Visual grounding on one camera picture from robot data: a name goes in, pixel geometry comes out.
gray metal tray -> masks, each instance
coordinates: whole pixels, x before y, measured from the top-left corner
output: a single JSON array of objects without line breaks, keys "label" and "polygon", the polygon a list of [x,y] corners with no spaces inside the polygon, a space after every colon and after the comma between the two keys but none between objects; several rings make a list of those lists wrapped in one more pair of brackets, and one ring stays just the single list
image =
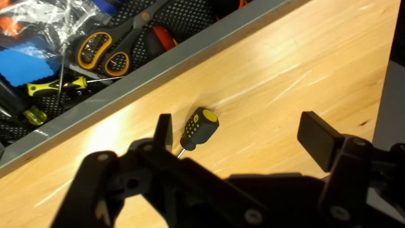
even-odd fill
[{"label": "gray metal tray", "polygon": [[172,51],[95,94],[58,118],[5,148],[0,160],[0,176],[39,156],[44,146],[62,142],[86,126],[139,99],[148,91],[175,79],[181,72],[209,58],[240,38],[277,20],[307,0],[254,0],[245,8],[223,18]]}]

yellow tool handle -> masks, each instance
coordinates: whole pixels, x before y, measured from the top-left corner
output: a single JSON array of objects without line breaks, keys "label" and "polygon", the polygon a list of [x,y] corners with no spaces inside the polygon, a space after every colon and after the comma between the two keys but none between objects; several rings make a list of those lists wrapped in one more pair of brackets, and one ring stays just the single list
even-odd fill
[{"label": "yellow tool handle", "polygon": [[[63,84],[63,89],[86,89],[86,77],[80,76],[75,81],[68,81]],[[26,90],[29,96],[48,96],[58,93],[58,81],[51,81],[47,84],[26,84]]]}]

wooden table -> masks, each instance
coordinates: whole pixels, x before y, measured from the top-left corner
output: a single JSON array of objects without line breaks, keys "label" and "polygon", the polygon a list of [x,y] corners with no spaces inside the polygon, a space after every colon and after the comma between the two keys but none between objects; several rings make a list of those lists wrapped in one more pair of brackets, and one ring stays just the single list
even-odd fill
[{"label": "wooden table", "polygon": [[[86,155],[123,155],[152,137],[161,113],[172,114],[178,142],[197,107],[214,109],[220,128],[186,156],[218,176],[324,176],[296,140],[300,114],[314,110],[339,132],[372,138],[399,4],[313,0],[266,26],[2,178],[0,227],[48,226]],[[116,221],[132,224],[164,227],[140,197]]]}]

screw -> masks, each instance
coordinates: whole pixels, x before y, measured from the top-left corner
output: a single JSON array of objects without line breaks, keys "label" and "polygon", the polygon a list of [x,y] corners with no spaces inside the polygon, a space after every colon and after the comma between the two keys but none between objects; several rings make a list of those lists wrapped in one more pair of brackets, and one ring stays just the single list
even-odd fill
[{"label": "screw", "polygon": [[247,209],[244,212],[244,221],[252,226],[259,226],[263,222],[263,216],[257,209]]},{"label": "screw", "polygon": [[144,151],[152,151],[152,148],[153,148],[152,145],[145,145],[145,146],[143,147]]},{"label": "screw", "polygon": [[366,142],[363,140],[359,140],[359,138],[354,138],[353,142],[358,146],[366,146]]},{"label": "screw", "polygon": [[329,212],[333,218],[342,221],[342,222],[348,222],[350,221],[350,213],[342,207],[334,205],[329,208]]},{"label": "screw", "polygon": [[101,153],[101,155],[97,156],[99,161],[105,161],[107,159],[109,159],[109,156],[106,153]]}]

tool pile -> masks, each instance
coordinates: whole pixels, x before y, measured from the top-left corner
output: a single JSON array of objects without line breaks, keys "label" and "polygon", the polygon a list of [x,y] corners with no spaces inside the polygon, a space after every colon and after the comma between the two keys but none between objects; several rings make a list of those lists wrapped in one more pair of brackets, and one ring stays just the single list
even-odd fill
[{"label": "tool pile", "polygon": [[0,143],[18,141],[245,3],[0,0]]}]

